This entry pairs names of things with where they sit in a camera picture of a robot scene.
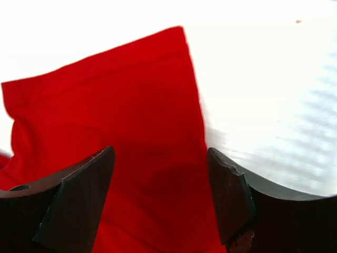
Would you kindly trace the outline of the red t shirt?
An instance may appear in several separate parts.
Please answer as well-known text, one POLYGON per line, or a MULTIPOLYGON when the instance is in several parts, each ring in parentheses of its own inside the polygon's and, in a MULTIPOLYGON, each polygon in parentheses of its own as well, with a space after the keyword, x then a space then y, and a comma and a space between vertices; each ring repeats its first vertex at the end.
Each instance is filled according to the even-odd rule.
POLYGON ((2 91, 14 155, 1 160, 1 189, 111 145, 115 169, 94 252, 225 252, 182 27, 4 82, 2 91))

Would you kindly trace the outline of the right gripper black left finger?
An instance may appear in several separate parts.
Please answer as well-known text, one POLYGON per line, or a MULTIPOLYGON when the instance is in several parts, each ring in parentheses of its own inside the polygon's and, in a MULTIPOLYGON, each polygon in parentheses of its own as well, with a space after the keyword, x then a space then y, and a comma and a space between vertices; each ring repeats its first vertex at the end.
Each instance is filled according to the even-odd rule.
POLYGON ((115 151, 107 147, 1 191, 1 252, 92 252, 114 164, 115 151))

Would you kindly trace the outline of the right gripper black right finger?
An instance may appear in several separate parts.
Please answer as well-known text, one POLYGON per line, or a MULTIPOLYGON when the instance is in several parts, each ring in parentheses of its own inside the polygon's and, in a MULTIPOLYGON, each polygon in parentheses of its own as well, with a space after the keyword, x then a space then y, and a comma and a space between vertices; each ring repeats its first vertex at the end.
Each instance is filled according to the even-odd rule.
POLYGON ((336 196, 281 186, 215 148, 208 149, 207 166, 228 252, 336 252, 336 196))

